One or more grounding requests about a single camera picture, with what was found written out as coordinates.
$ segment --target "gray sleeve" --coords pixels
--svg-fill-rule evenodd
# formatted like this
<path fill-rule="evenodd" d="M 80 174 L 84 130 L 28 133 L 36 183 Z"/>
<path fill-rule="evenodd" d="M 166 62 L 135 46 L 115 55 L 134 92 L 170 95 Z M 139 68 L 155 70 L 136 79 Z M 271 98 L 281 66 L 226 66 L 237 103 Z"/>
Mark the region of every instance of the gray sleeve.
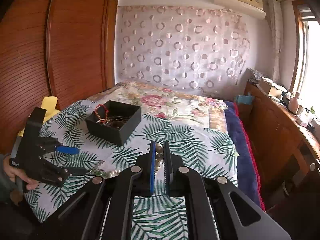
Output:
<path fill-rule="evenodd" d="M 6 203 L 10 200 L 10 192 L 17 188 L 16 184 L 4 172 L 3 160 L 8 155 L 10 154 L 0 154 L 0 201 Z"/>

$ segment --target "circle pattern curtain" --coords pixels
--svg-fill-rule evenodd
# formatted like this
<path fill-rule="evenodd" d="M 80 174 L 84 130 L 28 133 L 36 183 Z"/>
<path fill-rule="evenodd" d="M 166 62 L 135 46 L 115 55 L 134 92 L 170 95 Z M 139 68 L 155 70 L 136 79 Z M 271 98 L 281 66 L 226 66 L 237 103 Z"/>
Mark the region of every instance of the circle pattern curtain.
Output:
<path fill-rule="evenodd" d="M 119 7 L 118 16 L 116 70 L 122 80 L 230 96 L 250 47 L 241 16 L 144 5 Z"/>

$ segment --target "air conditioner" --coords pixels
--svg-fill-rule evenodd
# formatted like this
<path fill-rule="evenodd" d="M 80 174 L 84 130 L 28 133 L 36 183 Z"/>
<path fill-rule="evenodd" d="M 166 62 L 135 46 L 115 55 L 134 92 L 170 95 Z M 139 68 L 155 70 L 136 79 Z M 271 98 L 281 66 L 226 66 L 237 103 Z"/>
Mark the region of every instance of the air conditioner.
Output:
<path fill-rule="evenodd" d="M 214 0 L 214 3 L 258 19 L 266 16 L 262 0 Z"/>

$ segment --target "bed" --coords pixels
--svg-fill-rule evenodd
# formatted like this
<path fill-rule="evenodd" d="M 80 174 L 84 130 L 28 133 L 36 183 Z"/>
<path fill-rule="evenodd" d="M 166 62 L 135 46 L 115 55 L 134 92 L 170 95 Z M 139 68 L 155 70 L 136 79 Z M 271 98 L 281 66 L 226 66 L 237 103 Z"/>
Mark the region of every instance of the bed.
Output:
<path fill-rule="evenodd" d="M 142 109 L 142 121 L 123 147 L 95 137 L 86 129 L 85 117 L 108 100 L 140 105 Z M 228 177 L 264 208 L 248 138 L 231 102 L 139 82 L 121 82 L 71 104 L 44 123 L 41 135 L 80 148 L 78 155 L 55 152 L 48 154 L 47 160 L 58 166 L 91 170 L 85 176 L 70 177 L 62 188 L 41 183 L 25 195 L 41 222 L 89 181 L 97 169 L 103 173 L 134 165 L 138 155 L 148 152 L 150 140 L 170 141 L 171 152 L 182 156 L 186 166 L 205 177 Z M 162 168 L 156 176 L 155 195 L 135 199 L 132 239 L 188 238 L 184 199 L 168 198 L 163 180 Z"/>

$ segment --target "human hand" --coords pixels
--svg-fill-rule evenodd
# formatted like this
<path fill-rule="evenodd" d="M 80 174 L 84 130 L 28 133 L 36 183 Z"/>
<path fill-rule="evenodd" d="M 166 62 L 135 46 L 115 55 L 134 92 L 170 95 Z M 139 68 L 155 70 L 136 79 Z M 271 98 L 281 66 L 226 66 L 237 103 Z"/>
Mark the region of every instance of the human hand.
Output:
<path fill-rule="evenodd" d="M 4 172 L 8 175 L 8 177 L 10 178 L 10 180 L 12 182 L 16 182 L 16 176 L 18 176 L 20 179 L 24 180 L 25 182 L 27 182 L 27 190 L 32 190 L 32 189 L 35 189 L 39 182 L 34 180 L 34 179 L 31 179 L 29 178 L 25 171 L 24 170 L 21 170 L 21 169 L 17 169 L 15 167 L 12 167 L 9 165 L 9 159 L 10 159 L 10 156 L 7 156 L 4 158 L 3 160 L 3 169 L 4 169 Z"/>

